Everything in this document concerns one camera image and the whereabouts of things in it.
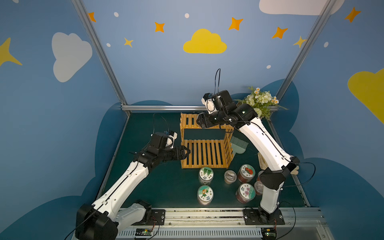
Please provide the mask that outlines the bamboo two-tier shelf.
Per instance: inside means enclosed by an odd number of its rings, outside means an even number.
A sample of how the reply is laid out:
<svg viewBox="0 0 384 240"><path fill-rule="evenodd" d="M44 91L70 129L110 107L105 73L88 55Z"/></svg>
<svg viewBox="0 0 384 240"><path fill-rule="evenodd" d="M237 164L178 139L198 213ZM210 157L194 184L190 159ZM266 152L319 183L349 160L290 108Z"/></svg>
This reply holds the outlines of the bamboo two-tier shelf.
<svg viewBox="0 0 384 240"><path fill-rule="evenodd" d="M227 169L234 159L234 151L231 139L234 128L229 125L215 126L208 130L219 130L224 134L222 138L188 139L185 137L186 130L194 133L203 129L197 124L197 114L181 113L180 132L182 145L191 150L190 155L181 161L183 169L199 169L209 167L214 169Z"/></svg>

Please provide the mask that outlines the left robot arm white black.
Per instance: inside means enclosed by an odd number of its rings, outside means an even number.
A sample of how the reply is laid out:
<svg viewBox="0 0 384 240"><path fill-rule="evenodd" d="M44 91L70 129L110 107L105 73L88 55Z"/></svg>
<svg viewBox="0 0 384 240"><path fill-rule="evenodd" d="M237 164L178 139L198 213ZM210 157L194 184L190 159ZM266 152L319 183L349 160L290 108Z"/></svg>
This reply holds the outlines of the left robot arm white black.
<svg viewBox="0 0 384 240"><path fill-rule="evenodd" d="M77 240L114 240L118 233L135 223L146 223L152 206L138 201L121 211L123 203L133 190L161 162L186 159L191 150L174 145L177 133L154 133L149 143L135 153L132 162L122 176L91 205L83 204L77 211Z"/></svg>

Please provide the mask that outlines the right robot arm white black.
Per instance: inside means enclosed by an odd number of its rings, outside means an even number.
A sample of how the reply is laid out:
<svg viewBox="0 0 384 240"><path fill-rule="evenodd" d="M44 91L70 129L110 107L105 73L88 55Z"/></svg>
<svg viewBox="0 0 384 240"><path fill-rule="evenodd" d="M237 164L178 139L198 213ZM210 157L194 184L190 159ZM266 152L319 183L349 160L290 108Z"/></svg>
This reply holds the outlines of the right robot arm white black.
<svg viewBox="0 0 384 240"><path fill-rule="evenodd" d="M254 109L242 104L231 103L221 107L208 100L204 103L207 113L199 114L196 122L203 128L227 124L244 134L267 163L267 169L260 175L264 185L259 212L263 217L269 217L277 211L280 190L286 178L300 164L297 157L286 153L265 129Z"/></svg>

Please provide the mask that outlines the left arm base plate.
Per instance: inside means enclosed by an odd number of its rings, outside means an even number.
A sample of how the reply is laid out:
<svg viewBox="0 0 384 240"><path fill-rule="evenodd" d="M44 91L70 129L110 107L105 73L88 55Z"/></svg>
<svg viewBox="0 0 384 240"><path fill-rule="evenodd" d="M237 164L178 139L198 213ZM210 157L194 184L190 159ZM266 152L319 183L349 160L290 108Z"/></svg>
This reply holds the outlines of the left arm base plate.
<svg viewBox="0 0 384 240"><path fill-rule="evenodd" d="M150 226L156 223L156 225L163 226L165 224L166 210L154 209L151 213L145 213L144 218L140 222L136 222L133 226Z"/></svg>

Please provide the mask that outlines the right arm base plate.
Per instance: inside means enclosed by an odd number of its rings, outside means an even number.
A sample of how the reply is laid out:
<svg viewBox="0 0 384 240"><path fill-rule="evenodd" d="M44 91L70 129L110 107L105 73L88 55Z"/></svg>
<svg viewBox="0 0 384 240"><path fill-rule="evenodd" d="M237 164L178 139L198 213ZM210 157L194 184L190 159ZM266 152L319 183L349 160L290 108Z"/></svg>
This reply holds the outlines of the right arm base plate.
<svg viewBox="0 0 384 240"><path fill-rule="evenodd" d="M285 225L282 212L276 209L272 214L259 209L243 209L246 225Z"/></svg>

